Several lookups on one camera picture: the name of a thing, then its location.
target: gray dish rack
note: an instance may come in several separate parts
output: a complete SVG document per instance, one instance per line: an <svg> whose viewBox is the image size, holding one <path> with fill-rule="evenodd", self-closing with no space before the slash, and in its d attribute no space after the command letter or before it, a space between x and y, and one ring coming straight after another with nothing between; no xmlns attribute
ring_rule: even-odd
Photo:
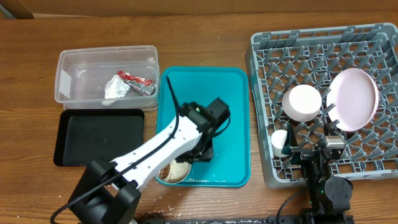
<svg viewBox="0 0 398 224"><path fill-rule="evenodd" d="M330 164L333 175L358 179L398 177L398 63L397 27L368 24L321 29L260 32L251 37L246 54L249 84L257 113L258 143L265 183L271 188L304 185L300 167L274 157L271 134L287 129L283 94L300 84L314 86L322 96L319 115L309 123L295 123L299 147L312 147L323 137L323 124L344 138L346 149ZM330 121L326 96L331 81L342 70L360 68L370 74L379 89L379 106L364 128L346 133Z"/></svg>

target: cable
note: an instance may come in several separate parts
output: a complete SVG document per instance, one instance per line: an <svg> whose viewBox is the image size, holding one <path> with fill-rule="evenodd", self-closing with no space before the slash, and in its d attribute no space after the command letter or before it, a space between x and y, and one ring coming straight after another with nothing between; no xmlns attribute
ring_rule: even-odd
<svg viewBox="0 0 398 224"><path fill-rule="evenodd" d="M279 208L278 213L276 213L276 223L280 224L279 221L279 217L280 217L280 213L282 212L282 209L285 207L286 204L288 204L293 198L295 198L296 196L304 193L305 191L307 191L306 188L299 190L298 192L294 193L292 196L290 196Z"/></svg>
<svg viewBox="0 0 398 224"><path fill-rule="evenodd" d="M220 134L222 134L229 126L229 124L231 124L231 117L228 118L228 124L226 124L225 128L223 128L221 131L217 132L216 134L214 134L213 138L219 136Z"/></svg>
<svg viewBox="0 0 398 224"><path fill-rule="evenodd" d="M175 127L174 127L172 133L168 136L168 138L164 142L162 142L162 144L157 146L150 153L146 154L145 156L143 156L142 158L140 158L136 162L133 162L130 166L128 166L127 168L122 170L120 173L118 173L115 176L111 177L110 179L104 181L102 184L97 185L96 187L94 187L93 189L89 190L88 192L86 192L82 196L75 198L74 200L72 200L72 202L60 207L57 211L55 211L52 214L52 216L50 218L50 223L51 224L58 224L57 222L55 222L55 217L57 215L59 215L62 211L66 210L67 208L72 207L74 204L76 204L80 200L84 199L85 197L91 195L92 193L96 192L97 190L99 190L100 188L104 187L105 185L111 184L114 180L120 178L123 174L127 173L128 171L133 169L135 166L140 164L142 161L146 160L148 157L153 155L155 152L157 152L159 149L161 149L163 146L165 146L174 137L174 134L177 132L177 129L178 129L178 123L179 123L179 117L180 117L179 116L179 112L178 112L179 111L179 104L178 104L177 98L175 97L175 94L174 94L170 79L167 77L166 80L167 80L167 84L169 85L170 93L171 93L172 98L173 98L173 103L174 103L174 107L175 107L175 114L176 114L175 115Z"/></svg>

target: pink plate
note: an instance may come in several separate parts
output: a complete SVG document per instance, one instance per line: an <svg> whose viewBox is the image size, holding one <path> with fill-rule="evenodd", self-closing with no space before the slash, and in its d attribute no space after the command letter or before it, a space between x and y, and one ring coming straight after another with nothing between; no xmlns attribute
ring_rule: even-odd
<svg viewBox="0 0 398 224"><path fill-rule="evenodd" d="M367 125L376 114L379 90L373 78L357 68L344 70L336 76L326 96L326 105L336 106L329 112L332 121L343 131L357 131Z"/></svg>

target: crumpled wrapper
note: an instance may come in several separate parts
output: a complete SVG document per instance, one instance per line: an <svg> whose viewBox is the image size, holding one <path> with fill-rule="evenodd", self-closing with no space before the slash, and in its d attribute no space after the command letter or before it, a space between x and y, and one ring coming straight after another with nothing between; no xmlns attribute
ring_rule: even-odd
<svg viewBox="0 0 398 224"><path fill-rule="evenodd" d="M118 71L119 77L142 95L149 96L156 88L156 83L146 78L130 75L128 72Z"/></svg>
<svg viewBox="0 0 398 224"><path fill-rule="evenodd" d="M105 85L105 99L121 98L126 96L130 86L126 84L119 75L114 75L112 79ZM102 104L109 106L116 100L104 100Z"/></svg>

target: wood grain surface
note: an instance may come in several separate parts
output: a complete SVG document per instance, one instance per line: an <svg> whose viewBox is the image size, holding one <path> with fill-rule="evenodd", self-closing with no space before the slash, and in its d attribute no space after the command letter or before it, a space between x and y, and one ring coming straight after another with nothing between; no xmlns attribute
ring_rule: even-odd
<svg viewBox="0 0 398 224"><path fill-rule="evenodd" d="M68 49L154 45L161 69L173 65L239 67L255 32L378 22L398 23L394 12L311 12L223 16L110 17L0 21L0 223L48 223L67 202L84 168L57 167L53 151L62 105L54 100L60 52ZM145 140L157 112L146 112ZM250 103L251 178L239 189L165 187L152 180L136 217L164 212L167 219L275 215L297 189L268 188L262 179L257 121ZM398 180L354 182L356 223L398 223ZM283 214L308 207L303 195ZM57 220L76 223L63 212Z"/></svg>

